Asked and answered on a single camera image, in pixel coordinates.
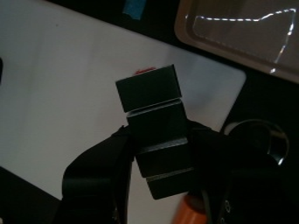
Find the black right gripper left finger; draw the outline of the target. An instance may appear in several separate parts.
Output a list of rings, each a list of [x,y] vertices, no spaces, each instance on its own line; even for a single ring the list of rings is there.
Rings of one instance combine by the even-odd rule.
[[[127,224],[133,162],[133,139],[122,126],[67,167],[53,224]]]

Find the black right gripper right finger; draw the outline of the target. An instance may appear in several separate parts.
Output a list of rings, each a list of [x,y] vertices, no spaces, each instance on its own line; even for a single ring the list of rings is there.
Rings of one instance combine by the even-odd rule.
[[[299,203],[266,151],[190,123],[191,150],[213,224],[299,224]]]

